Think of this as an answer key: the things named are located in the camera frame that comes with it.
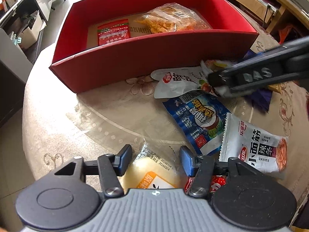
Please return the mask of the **gold biscuit packet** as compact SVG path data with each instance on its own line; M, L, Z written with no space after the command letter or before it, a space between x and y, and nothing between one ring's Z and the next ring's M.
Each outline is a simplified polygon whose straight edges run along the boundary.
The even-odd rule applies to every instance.
M279 94L282 93L281 83L279 83L279 84L267 85L267 89L269 89L269 90L271 90L271 91L273 91L273 92L279 93Z

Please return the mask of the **blue wafer biscuit packet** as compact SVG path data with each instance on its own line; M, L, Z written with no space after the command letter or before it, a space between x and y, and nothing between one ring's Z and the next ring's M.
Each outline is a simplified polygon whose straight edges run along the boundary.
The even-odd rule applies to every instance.
M244 98L261 112L268 112L272 98L272 91L268 88L258 88L253 93L245 95Z

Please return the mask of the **white storage box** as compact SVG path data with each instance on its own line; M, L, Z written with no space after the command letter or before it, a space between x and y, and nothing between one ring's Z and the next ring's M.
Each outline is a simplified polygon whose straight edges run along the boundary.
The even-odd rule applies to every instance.
M39 11L22 17L23 27L19 34L22 49L28 49L37 42L40 32L46 27L46 22L40 17Z

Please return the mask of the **Kaprons wafer bar packet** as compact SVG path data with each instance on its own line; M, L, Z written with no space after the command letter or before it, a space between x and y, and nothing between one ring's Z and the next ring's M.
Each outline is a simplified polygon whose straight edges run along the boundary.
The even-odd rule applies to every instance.
M232 67L234 64L236 64L236 62L227 60L206 60L206 61L202 60L200 64L203 73L205 74L206 77L208 77L208 75L213 72L221 71L226 68Z

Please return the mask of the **red cardboard box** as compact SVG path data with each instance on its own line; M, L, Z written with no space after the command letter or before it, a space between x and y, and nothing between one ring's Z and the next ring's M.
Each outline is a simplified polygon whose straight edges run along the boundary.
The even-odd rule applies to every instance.
M176 2L194 10L210 29L152 34L135 17ZM129 19L128 39L99 46L95 28ZM226 0L81 0L59 31L50 70L72 92L148 75L162 68L197 66L202 60L238 60L258 37Z

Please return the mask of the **white noodle strip snack packet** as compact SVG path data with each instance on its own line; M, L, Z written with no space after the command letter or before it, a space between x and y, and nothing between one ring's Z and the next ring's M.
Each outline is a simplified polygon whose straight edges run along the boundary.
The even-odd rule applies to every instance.
M288 162L288 137L271 134L228 113L219 161L230 157L271 177L283 179Z

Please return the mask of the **orange plastic bag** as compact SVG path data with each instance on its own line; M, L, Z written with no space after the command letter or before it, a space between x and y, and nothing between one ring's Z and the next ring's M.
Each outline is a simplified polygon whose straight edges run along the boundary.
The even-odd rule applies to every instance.
M279 44L283 44L284 43L286 37L291 32L292 28L293 28L293 25L292 24L288 24L284 28L278 30L279 39L280 39Z

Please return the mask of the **blue coconut snack packet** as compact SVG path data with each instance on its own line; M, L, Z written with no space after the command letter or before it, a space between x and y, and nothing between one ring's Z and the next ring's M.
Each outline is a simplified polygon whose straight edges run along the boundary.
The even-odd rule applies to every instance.
M163 105L197 154L219 152L230 111L216 97L196 90L170 98Z

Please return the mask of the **clear packet yellow crispy cake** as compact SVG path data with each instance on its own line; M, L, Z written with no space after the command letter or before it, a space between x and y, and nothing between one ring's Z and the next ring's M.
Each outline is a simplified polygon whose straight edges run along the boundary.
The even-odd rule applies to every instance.
M167 3L135 19L146 25L152 34L212 29L195 11L178 3Z

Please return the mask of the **white duck snack packet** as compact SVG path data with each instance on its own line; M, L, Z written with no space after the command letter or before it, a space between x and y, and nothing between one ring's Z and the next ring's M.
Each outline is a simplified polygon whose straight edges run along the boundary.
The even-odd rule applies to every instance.
M153 71L150 76L158 81L154 98L174 98L195 90L216 96L216 91L209 85L204 71L208 70L201 66Z

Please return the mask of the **red spicy strip packet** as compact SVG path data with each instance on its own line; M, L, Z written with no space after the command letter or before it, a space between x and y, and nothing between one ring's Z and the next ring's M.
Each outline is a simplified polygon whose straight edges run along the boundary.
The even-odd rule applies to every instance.
M99 46L130 38L128 19L112 21L97 27L97 41Z

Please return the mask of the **dark tv cabinet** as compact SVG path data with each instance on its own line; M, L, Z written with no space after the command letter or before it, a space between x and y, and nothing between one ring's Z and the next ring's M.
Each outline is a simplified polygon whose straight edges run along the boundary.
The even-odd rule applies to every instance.
M39 11L46 24L55 0L1 0L1 124L4 125L21 107L25 84L40 53L43 30L28 49L19 44L22 17Z

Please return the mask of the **wooden shelf unit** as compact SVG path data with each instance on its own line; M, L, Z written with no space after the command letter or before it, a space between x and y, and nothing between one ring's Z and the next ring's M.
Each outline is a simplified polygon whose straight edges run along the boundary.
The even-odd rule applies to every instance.
M308 36L308 0L228 0L262 26L277 42L278 30L293 28L285 41Z

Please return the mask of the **steamed cake bun packet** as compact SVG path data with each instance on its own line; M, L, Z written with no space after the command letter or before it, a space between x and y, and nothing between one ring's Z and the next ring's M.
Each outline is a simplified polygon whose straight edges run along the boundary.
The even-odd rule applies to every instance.
M129 189L182 189L187 179L178 151L166 143L144 140L119 181L127 192Z

